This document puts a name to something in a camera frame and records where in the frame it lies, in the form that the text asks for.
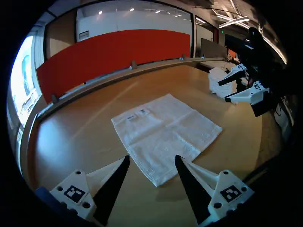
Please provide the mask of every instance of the glass window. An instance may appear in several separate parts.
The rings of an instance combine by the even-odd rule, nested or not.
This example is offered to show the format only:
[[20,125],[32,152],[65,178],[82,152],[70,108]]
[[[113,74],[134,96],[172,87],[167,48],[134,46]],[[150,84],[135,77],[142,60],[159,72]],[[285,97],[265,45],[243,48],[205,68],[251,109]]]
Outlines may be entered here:
[[77,41],[97,35],[134,29],[160,29],[190,35],[191,15],[180,9],[146,1],[100,2],[78,9]]
[[39,95],[33,83],[31,50],[33,36],[24,40],[12,67],[11,91],[20,122],[24,126]]
[[201,39],[214,41],[214,28],[199,17],[196,17],[196,57],[201,57]]

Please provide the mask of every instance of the table surface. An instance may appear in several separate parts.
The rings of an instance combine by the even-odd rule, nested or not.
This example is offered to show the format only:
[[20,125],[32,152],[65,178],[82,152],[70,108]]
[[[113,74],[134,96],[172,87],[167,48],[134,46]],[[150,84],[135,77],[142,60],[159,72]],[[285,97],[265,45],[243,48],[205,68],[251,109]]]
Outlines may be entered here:
[[[248,103],[226,103],[209,92],[208,73],[186,65],[145,73],[88,94],[46,118],[38,130],[39,186],[51,190],[75,169],[90,173],[127,155],[111,118],[168,93],[223,128],[194,163],[243,178],[256,165],[262,116]],[[131,164],[108,226],[196,226],[179,176],[156,188]]]

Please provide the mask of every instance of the orange partition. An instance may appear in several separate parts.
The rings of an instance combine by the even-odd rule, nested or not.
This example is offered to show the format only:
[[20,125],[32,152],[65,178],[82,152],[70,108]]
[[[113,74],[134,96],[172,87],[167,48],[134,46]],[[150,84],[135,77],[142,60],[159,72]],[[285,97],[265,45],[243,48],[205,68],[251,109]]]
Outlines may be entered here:
[[190,56],[189,34],[166,30],[126,30],[95,36],[78,42],[45,61],[37,76],[47,103],[52,94],[90,80],[128,68],[131,61],[143,64]]
[[236,52],[234,52],[234,51],[228,49],[228,53],[230,54],[230,56],[231,56],[232,58],[236,58]]

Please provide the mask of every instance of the light fixture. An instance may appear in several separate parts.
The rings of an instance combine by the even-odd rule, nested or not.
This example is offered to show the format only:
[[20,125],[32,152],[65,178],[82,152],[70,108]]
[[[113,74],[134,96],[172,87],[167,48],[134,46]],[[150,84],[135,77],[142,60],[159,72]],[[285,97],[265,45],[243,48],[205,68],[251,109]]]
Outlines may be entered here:
[[245,16],[245,17],[239,17],[237,19],[234,19],[234,20],[228,21],[228,22],[226,22],[224,24],[221,24],[219,26],[219,28],[224,28],[224,27],[226,27],[228,25],[233,25],[235,23],[239,23],[239,22],[243,22],[243,21],[249,21],[249,18],[247,16]]
[[200,22],[202,22],[202,23],[205,23],[205,21],[201,20],[200,18],[197,18],[197,17],[196,17],[196,20],[198,20],[198,21],[200,21]]
[[[228,20],[228,21],[232,21],[233,20],[232,18],[224,16],[224,15],[221,15],[221,14],[217,14],[217,17],[222,18],[224,20]],[[246,24],[244,24],[242,22],[237,22],[236,24],[239,25],[239,26],[242,26],[242,27],[244,27],[246,29],[249,29],[249,26],[247,26]]]
[[251,49],[251,50],[253,49],[253,47],[248,46],[247,44],[245,44],[245,46],[248,47],[248,48]]
[[271,46],[271,48],[273,48],[276,51],[276,53],[280,56],[280,58],[283,60],[283,62],[285,64],[287,64],[287,60],[286,60],[285,56],[282,54],[282,52],[280,51],[280,49],[277,48],[268,38],[263,36],[263,39],[264,39],[265,42],[268,43],[268,45]]

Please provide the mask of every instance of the cloth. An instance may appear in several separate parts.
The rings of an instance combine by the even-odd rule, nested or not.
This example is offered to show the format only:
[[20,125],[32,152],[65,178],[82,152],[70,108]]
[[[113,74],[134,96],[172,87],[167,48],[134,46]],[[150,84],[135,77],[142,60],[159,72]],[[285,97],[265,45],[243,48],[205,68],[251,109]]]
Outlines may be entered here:
[[128,153],[157,187],[177,174],[175,155],[193,161],[222,128],[167,94],[114,117]]
[[237,91],[237,84],[235,81],[219,86],[218,82],[223,80],[223,78],[226,76],[227,73],[217,67],[211,69],[208,74],[210,91],[212,93],[217,94],[217,96],[223,99],[225,96],[235,93]]

